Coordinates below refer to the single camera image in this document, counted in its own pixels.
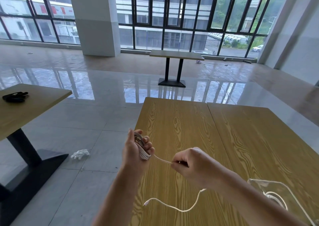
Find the black metal table base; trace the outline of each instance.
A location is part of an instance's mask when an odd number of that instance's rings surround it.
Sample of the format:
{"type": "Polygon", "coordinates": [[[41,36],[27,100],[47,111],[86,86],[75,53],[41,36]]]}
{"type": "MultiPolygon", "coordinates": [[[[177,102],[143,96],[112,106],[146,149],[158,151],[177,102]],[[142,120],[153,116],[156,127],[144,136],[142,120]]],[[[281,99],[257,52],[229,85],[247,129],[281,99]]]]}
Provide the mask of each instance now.
{"type": "Polygon", "coordinates": [[[68,154],[36,151],[21,129],[8,137],[27,166],[6,186],[0,184],[0,226],[9,226],[68,154]]]}
{"type": "Polygon", "coordinates": [[[186,87],[185,81],[181,80],[181,69],[183,68],[184,59],[180,59],[176,80],[168,79],[169,58],[166,58],[165,79],[159,79],[159,85],[186,87]]]}

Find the wooden table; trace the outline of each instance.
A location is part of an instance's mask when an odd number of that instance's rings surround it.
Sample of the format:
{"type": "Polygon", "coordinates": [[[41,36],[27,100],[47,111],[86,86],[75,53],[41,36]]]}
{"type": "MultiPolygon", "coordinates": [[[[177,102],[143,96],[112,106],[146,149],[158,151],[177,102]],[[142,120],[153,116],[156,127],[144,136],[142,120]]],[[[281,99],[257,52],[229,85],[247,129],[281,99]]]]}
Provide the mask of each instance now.
{"type": "Polygon", "coordinates": [[[234,171],[286,184],[319,219],[319,155],[268,108],[207,105],[234,171]]]}
{"type": "MultiPolygon", "coordinates": [[[[155,154],[171,160],[176,152],[199,147],[233,170],[206,103],[147,97],[136,129],[148,135],[155,154]]],[[[223,226],[246,225],[242,217],[223,197],[214,191],[202,192],[195,208],[181,213],[152,197],[180,209],[190,208],[200,189],[190,185],[180,174],[155,157],[143,176],[134,203],[131,226],[223,226]]]]}
{"type": "Polygon", "coordinates": [[[158,50],[158,49],[151,50],[150,56],[166,57],[165,79],[160,78],[159,85],[177,86],[177,87],[186,87],[185,81],[181,80],[181,69],[183,67],[184,59],[202,60],[202,61],[205,60],[200,54],[194,53],[194,52],[181,52],[181,51],[158,50]],[[168,79],[169,59],[170,58],[180,59],[176,80],[168,79]]]}
{"type": "Polygon", "coordinates": [[[28,164],[6,186],[0,184],[0,225],[10,225],[68,154],[36,151],[21,127],[72,94],[70,90],[18,84],[0,91],[0,140],[7,138],[28,164]],[[7,103],[3,95],[29,92],[23,103],[7,103]]]}

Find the wood grain pattern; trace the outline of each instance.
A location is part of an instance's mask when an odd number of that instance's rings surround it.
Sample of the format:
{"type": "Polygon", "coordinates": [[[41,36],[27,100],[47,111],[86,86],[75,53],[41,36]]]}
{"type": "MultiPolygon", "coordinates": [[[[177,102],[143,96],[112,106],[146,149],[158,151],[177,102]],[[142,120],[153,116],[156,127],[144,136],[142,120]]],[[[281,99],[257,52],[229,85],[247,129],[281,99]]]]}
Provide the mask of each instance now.
{"type": "Polygon", "coordinates": [[[71,94],[70,90],[28,84],[17,84],[0,91],[0,140],[71,94]],[[4,95],[19,91],[29,92],[29,97],[23,103],[8,103],[2,99],[4,95]]]}
{"type": "MultiPolygon", "coordinates": [[[[156,149],[155,154],[170,161],[176,152],[199,147],[232,169],[225,148],[205,103],[146,98],[135,129],[142,129],[156,149]]],[[[201,188],[190,185],[169,164],[155,157],[143,176],[134,203],[131,226],[137,225],[246,225],[238,212],[214,191],[201,193],[197,205],[187,213],[167,208],[156,197],[178,207],[190,208],[201,188]]]]}
{"type": "Polygon", "coordinates": [[[176,59],[186,59],[186,60],[205,60],[200,54],[194,52],[182,52],[182,51],[172,51],[172,50],[158,50],[152,49],[150,56],[154,57],[166,57],[166,58],[176,58],[176,59]]]}
{"type": "Polygon", "coordinates": [[[318,219],[319,155],[268,108],[207,104],[234,171],[286,184],[318,219]]]}

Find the debris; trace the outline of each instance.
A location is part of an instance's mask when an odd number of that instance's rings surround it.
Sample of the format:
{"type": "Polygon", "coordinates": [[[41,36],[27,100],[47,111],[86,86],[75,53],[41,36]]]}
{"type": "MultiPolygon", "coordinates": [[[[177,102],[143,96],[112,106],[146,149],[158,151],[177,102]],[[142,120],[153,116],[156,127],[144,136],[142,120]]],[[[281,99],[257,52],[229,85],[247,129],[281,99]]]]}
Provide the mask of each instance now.
{"type": "Polygon", "coordinates": [[[78,159],[82,159],[82,157],[84,155],[90,155],[90,153],[87,151],[87,149],[83,149],[83,150],[79,150],[78,152],[73,153],[73,155],[71,155],[71,158],[78,158],[78,159]]]}

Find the tiled floor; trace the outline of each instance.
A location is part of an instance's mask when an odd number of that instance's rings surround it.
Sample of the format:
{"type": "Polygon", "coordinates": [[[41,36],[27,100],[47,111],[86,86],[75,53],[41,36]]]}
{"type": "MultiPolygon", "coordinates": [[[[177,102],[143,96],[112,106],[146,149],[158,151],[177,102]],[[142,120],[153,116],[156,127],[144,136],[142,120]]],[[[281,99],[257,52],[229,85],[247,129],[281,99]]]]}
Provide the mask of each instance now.
{"type": "MultiPolygon", "coordinates": [[[[12,225],[89,225],[118,171],[127,130],[135,127],[145,97],[268,107],[319,153],[317,89],[281,71],[246,63],[189,62],[182,89],[158,86],[164,61],[154,59],[154,64],[148,56],[86,58],[73,50],[0,48],[1,89],[29,83],[73,91],[22,128],[34,147],[70,155],[90,151],[82,160],[66,159],[12,225]]],[[[0,183],[24,165],[10,143],[1,141],[0,183]]]]}

